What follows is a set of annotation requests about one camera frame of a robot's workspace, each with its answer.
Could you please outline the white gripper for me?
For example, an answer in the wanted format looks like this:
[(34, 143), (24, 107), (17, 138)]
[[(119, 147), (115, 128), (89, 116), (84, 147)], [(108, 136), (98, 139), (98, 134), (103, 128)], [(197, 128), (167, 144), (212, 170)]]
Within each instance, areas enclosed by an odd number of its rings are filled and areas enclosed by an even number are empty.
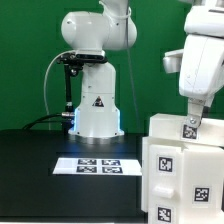
[(193, 0), (184, 31), (179, 92), (189, 98), (185, 124), (198, 128), (224, 86), (224, 0)]

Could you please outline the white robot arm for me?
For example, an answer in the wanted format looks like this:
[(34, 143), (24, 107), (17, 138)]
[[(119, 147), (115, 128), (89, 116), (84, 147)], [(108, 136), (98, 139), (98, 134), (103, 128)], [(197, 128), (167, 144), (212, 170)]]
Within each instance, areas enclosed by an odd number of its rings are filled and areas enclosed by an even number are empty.
[[(128, 0), (99, 3), (101, 13), (70, 12), (61, 25), (71, 47), (65, 64), (83, 73), (81, 103), (69, 134), (88, 143), (124, 136), (115, 106), (116, 71), (105, 52), (128, 49), (137, 37)], [(166, 53), (163, 63), (168, 73), (180, 74), (179, 93), (188, 98), (185, 125), (196, 129), (203, 109), (211, 106), (216, 92), (224, 87), (224, 0), (193, 0), (184, 30), (184, 47)]]

